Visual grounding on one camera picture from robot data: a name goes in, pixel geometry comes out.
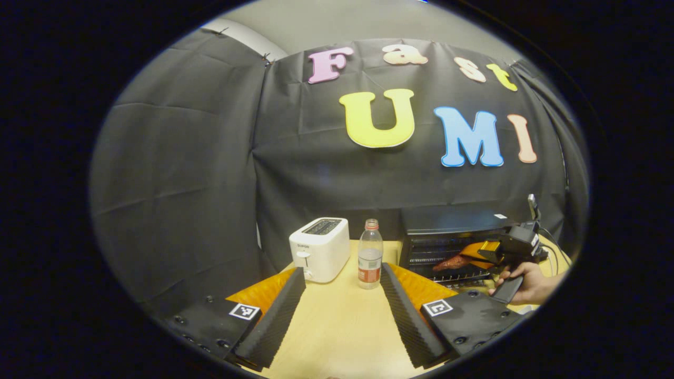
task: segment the white sticker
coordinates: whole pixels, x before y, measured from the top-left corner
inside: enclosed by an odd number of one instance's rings
[[[444,300],[432,301],[424,304],[423,307],[426,308],[431,317],[436,317],[439,314],[453,310],[453,308]]]
[[[244,320],[250,320],[255,316],[255,314],[259,311],[258,307],[253,307],[252,305],[243,305],[241,303],[237,304],[237,306],[234,307],[234,309],[229,312],[230,315],[238,318],[242,318]]]

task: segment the red food item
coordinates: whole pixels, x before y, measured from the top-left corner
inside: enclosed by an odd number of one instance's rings
[[[453,270],[467,266],[472,261],[471,258],[457,254],[448,260],[444,260],[433,267],[433,271],[442,271],[451,268]]]

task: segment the letter m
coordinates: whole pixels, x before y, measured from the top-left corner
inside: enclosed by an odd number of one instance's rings
[[[471,128],[456,108],[438,107],[433,112],[440,117],[445,129],[447,152],[440,160],[443,166],[463,166],[466,159],[461,156],[459,145],[463,147],[472,165],[477,163],[480,149],[482,149],[480,162],[483,165],[496,167],[503,165],[503,157],[499,151],[499,141],[496,136],[496,116],[479,111],[475,115],[475,123]]]

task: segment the hand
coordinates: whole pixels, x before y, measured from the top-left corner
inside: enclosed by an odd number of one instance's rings
[[[522,281],[519,290],[510,301],[512,305],[540,305],[548,298],[548,296],[550,296],[550,293],[552,293],[556,284],[559,282],[559,278],[547,278],[543,276],[541,267],[539,267],[538,264],[524,262],[513,272],[510,272],[510,266],[506,266],[495,285],[498,287],[503,284],[504,280],[516,278],[522,274],[524,275],[524,280]],[[489,294],[493,295],[495,291],[496,289],[490,289]]]

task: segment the white toaster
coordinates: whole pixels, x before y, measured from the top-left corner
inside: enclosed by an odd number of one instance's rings
[[[350,256],[345,218],[317,218],[291,234],[289,240],[295,267],[304,268],[308,281],[332,281]]]

